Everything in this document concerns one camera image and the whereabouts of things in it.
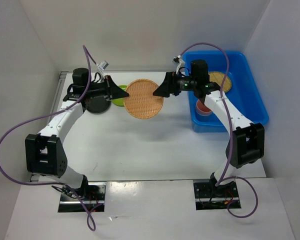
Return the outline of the black plastic plate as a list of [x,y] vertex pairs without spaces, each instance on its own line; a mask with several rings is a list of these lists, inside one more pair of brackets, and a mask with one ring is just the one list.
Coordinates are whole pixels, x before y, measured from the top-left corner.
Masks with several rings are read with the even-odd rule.
[[92,114],[102,114],[106,112],[111,106],[111,102],[104,97],[96,97],[89,99],[86,102],[86,110]]

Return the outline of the brown woven bamboo tray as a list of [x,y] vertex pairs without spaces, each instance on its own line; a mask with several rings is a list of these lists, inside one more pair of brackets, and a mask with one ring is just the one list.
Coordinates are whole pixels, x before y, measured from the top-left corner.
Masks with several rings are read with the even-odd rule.
[[154,96],[153,92],[158,84],[150,79],[137,79],[126,87],[129,97],[123,98],[126,111],[137,119],[150,119],[156,116],[162,109],[164,98]]

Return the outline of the pink plastic cup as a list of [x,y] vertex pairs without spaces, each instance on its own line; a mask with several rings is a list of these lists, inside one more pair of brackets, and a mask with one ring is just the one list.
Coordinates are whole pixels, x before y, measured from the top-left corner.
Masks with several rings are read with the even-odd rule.
[[196,102],[195,111],[200,116],[209,116],[212,113],[212,111],[208,107],[206,107],[199,99]]

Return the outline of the green-rimmed bamboo tray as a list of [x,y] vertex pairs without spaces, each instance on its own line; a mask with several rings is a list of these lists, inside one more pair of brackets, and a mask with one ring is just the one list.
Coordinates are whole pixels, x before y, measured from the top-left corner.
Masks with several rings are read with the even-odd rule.
[[[222,82],[224,80],[225,74],[219,71],[211,71],[208,73],[209,74],[209,78],[211,82],[215,82],[217,83],[219,86],[222,85]],[[231,79],[227,76],[224,80],[223,83],[223,91],[225,93],[228,93],[232,88],[232,81]]]

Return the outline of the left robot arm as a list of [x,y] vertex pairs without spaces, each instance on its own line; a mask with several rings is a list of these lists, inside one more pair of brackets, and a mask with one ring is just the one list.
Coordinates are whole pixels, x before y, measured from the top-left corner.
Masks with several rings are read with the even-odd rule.
[[69,186],[78,200],[84,200],[92,191],[88,178],[68,165],[63,142],[72,126],[83,115],[94,99],[110,101],[127,98],[129,94],[114,83],[110,75],[96,73],[93,81],[87,68],[76,68],[72,73],[72,84],[62,100],[60,113],[37,134],[25,138],[27,171],[50,177]]

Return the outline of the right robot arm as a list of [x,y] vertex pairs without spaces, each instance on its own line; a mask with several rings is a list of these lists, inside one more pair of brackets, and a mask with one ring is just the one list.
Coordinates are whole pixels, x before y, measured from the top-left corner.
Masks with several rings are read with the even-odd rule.
[[163,83],[153,95],[168,98],[171,95],[178,96],[182,91],[193,92],[214,113],[229,134],[225,163],[209,179],[210,193],[219,197],[235,180],[239,168],[264,156],[265,128],[261,123],[253,123],[246,118],[226,97],[222,88],[210,80],[208,64],[203,59],[191,62],[187,76],[167,72]]

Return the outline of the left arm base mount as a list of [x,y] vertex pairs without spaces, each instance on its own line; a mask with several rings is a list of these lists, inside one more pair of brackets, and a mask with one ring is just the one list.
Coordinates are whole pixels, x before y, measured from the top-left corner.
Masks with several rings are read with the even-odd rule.
[[[104,212],[107,183],[90,181],[88,185],[92,191],[85,196],[80,196],[80,199],[90,212]],[[55,185],[53,185],[52,188],[60,193],[58,204],[59,213],[85,212],[81,202],[69,189]]]

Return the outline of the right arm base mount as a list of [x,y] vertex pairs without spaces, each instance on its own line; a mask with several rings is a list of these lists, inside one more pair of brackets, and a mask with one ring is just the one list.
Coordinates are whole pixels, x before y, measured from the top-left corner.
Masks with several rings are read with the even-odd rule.
[[214,189],[208,179],[193,180],[193,191],[197,211],[241,208],[237,184],[234,181]]

